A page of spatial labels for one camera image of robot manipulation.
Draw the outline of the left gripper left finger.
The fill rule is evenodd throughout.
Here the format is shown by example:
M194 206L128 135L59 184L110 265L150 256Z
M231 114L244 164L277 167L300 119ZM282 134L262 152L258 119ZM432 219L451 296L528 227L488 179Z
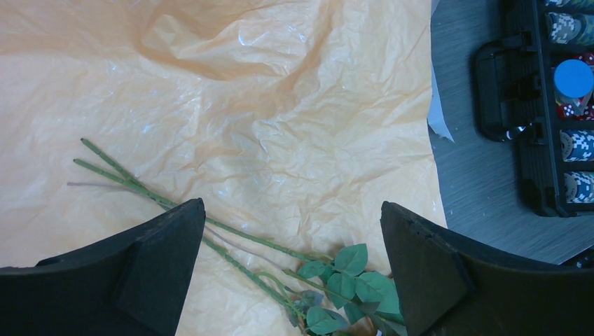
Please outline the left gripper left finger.
M2 335L174 335L205 227L190 199L94 244L1 269Z

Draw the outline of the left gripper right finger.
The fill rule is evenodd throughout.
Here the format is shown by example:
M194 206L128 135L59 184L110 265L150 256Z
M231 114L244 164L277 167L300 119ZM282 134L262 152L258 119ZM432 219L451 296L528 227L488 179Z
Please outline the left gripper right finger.
M409 335L592 335L593 270L465 237L393 203L380 224Z

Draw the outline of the orange flower bouquet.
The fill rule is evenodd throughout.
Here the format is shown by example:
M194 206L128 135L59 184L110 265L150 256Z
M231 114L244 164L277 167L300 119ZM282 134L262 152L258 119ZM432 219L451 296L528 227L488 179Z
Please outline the orange flower bouquet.
M181 335L404 335L394 280L369 268L366 244L333 255L293 247L301 229L279 219L275 205L244 186L241 157L223 147L158 144L143 162L162 173L159 185L142 181L88 139L81 143L103 165L76 158L84 169L169 211L193 191L214 196L215 207L239 192L229 215L207 215L197 266L205 274L188 292Z

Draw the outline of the cream printed ribbon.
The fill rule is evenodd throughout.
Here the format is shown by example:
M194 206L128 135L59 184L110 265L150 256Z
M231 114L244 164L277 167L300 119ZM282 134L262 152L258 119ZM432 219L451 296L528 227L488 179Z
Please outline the cream printed ribbon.
M438 84L436 80L436 75L434 72L434 66L431 66L431 88L432 88L432 95L431 95L431 104L429 107L429 112L427 115L427 124L438 137L447 139L448 141L454 143L454 139L448 126L446 125L446 121L443 114L443 107L441 103L441 97L438 91Z

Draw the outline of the orange yellow wrapping paper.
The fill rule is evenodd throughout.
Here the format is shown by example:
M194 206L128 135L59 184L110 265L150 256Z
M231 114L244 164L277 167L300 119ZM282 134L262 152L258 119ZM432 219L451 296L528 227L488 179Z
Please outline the orange yellow wrapping paper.
M429 140L430 1L2 1L1 265L136 226L151 200L79 167L87 139L148 188L306 253L381 205L445 225Z

